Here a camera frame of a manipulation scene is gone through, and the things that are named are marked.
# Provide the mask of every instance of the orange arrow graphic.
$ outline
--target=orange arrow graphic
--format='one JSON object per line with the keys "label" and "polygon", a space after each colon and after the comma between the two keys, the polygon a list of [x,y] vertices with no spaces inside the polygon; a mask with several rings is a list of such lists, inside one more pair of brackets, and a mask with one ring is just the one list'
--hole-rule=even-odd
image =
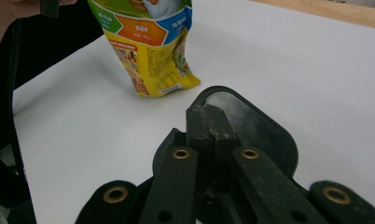
{"label": "orange arrow graphic", "polygon": [[153,21],[136,20],[119,15],[116,17],[123,24],[123,28],[118,32],[118,35],[130,40],[151,46],[160,46],[167,35],[167,31]]}

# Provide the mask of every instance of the brass ring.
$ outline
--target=brass ring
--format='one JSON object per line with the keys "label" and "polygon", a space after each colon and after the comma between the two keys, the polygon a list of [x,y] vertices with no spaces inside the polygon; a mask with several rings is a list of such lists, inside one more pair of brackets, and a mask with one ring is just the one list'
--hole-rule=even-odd
{"label": "brass ring", "polygon": [[184,149],[177,149],[173,152],[173,156],[179,160],[183,160],[189,157],[190,153]]}
{"label": "brass ring", "polygon": [[[333,203],[349,204],[351,202],[350,196],[344,190],[335,187],[326,187],[322,192]],[[332,195],[332,192],[339,194],[340,197]]]}
{"label": "brass ring", "polygon": [[251,160],[259,157],[259,153],[253,149],[244,149],[241,154]]}
{"label": "brass ring", "polygon": [[129,191],[126,187],[114,186],[104,193],[104,201],[107,203],[120,203],[127,198],[127,195],[129,195]]}

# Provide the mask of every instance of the yellow snack bag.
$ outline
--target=yellow snack bag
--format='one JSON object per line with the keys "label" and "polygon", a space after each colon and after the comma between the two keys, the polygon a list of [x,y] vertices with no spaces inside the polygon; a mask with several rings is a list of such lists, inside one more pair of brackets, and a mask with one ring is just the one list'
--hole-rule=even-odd
{"label": "yellow snack bag", "polygon": [[185,59],[191,0],[88,0],[140,96],[197,86]]}

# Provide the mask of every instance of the plastic packaging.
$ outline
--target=plastic packaging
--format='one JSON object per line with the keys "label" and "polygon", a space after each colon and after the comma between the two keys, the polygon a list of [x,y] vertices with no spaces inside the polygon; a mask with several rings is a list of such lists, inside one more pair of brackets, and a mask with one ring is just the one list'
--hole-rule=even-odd
{"label": "plastic packaging", "polygon": [[140,96],[197,86],[185,59],[191,0],[88,0]]}

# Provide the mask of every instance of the black plastic part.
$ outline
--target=black plastic part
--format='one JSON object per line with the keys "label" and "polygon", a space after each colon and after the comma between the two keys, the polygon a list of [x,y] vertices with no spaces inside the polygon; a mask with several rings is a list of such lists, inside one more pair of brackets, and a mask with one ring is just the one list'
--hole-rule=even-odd
{"label": "black plastic part", "polygon": [[342,184],[316,182],[308,198],[330,223],[375,224],[375,208]]}
{"label": "black plastic part", "polygon": [[191,107],[197,105],[214,105],[222,109],[243,146],[263,150],[292,179],[298,166],[298,147],[292,135],[281,125],[239,93],[223,86],[202,91]]}
{"label": "black plastic part", "polygon": [[41,0],[40,13],[50,18],[58,18],[60,9],[60,0]]}
{"label": "black plastic part", "polygon": [[166,151],[141,214],[140,224],[195,223],[198,154],[188,147]]}
{"label": "black plastic part", "polygon": [[236,148],[233,159],[233,173],[258,223],[328,223],[263,151]]}
{"label": "black plastic part", "polygon": [[86,203],[76,224],[130,223],[130,213],[138,195],[136,186],[127,181],[117,180],[104,184]]}
{"label": "black plastic part", "polygon": [[96,191],[78,223],[375,224],[375,208],[342,185],[303,189],[297,163],[285,129],[235,91],[209,88],[187,110],[187,131],[172,129],[159,146],[134,202],[110,208]]}

